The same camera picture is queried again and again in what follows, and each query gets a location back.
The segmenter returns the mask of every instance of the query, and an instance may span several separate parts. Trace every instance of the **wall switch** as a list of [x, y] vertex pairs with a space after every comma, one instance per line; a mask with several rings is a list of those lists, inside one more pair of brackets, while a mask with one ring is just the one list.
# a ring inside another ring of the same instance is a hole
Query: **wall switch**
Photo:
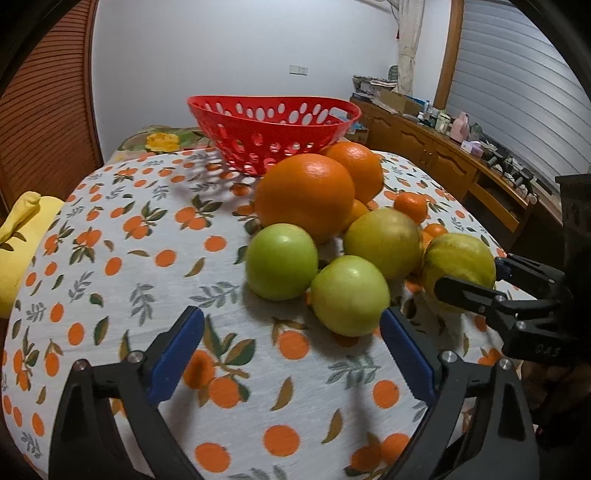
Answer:
[[293, 75], [308, 75], [308, 67], [300, 65], [290, 65], [290, 73]]

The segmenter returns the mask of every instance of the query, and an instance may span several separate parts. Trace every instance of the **basket hole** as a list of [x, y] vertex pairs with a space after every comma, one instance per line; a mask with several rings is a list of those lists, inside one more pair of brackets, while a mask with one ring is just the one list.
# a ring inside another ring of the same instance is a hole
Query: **basket hole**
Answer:
[[252, 134], [252, 143], [254, 143], [257, 147], [260, 147], [262, 145], [262, 135]]
[[224, 127], [222, 124], [217, 124], [217, 127], [220, 129], [220, 135], [222, 136], [222, 138], [228, 138], [226, 127]]
[[293, 111], [290, 113], [290, 116], [289, 116], [287, 119], [289, 120], [289, 122], [290, 122], [291, 124], [294, 124], [294, 123], [296, 123], [296, 122], [297, 122], [297, 120], [298, 120], [298, 118], [299, 118], [299, 117], [300, 117], [300, 114], [297, 112], [297, 110], [293, 110]]
[[232, 147], [237, 153], [244, 153], [244, 145], [242, 145], [240, 140], [232, 140]]
[[325, 108], [324, 110], [322, 110], [320, 112], [320, 115], [318, 116], [318, 118], [316, 119], [316, 123], [317, 124], [321, 124], [324, 122], [324, 120], [326, 120], [326, 118], [329, 116], [329, 111]]

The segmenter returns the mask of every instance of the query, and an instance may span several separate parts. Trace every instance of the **cardboard box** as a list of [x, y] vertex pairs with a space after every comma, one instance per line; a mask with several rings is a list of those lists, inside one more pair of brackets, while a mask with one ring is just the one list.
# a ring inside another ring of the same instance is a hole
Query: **cardboard box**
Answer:
[[355, 130], [353, 133], [346, 133], [345, 138], [349, 141], [366, 145], [369, 137], [369, 130], [364, 128], [363, 130]]
[[389, 92], [386, 89], [382, 89], [379, 93], [379, 100], [382, 103], [396, 109], [401, 114], [409, 114], [417, 116], [422, 110], [421, 105], [411, 100], [410, 98], [396, 92]]

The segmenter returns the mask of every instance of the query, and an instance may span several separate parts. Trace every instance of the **window blind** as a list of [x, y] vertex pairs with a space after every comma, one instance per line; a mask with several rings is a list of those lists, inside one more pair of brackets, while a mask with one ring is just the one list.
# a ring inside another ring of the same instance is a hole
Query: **window blind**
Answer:
[[466, 0], [447, 110], [468, 113], [551, 182], [589, 171], [591, 102], [550, 41], [508, 2]]

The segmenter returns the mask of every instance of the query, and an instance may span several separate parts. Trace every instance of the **blue gripper pad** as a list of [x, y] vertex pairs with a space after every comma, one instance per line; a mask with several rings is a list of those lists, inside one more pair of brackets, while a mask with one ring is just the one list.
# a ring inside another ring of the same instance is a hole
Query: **blue gripper pad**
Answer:
[[[423, 400], [428, 406], [435, 405], [438, 399], [435, 386], [439, 381], [437, 374], [440, 374], [440, 371], [434, 371], [433, 362], [437, 362], [437, 365], [440, 364], [434, 347], [425, 344], [429, 340], [427, 338], [420, 339], [418, 337], [420, 333], [414, 330], [398, 309], [384, 310], [379, 321], [379, 328], [392, 358], [402, 372], [414, 397]], [[432, 349], [427, 354], [430, 361], [421, 353], [415, 341], [421, 342], [421, 347]]]
[[185, 311], [179, 321], [186, 317], [178, 332], [151, 370], [150, 390], [147, 392], [151, 405], [169, 400], [177, 388], [185, 367], [195, 352], [203, 332], [205, 321], [200, 309]]

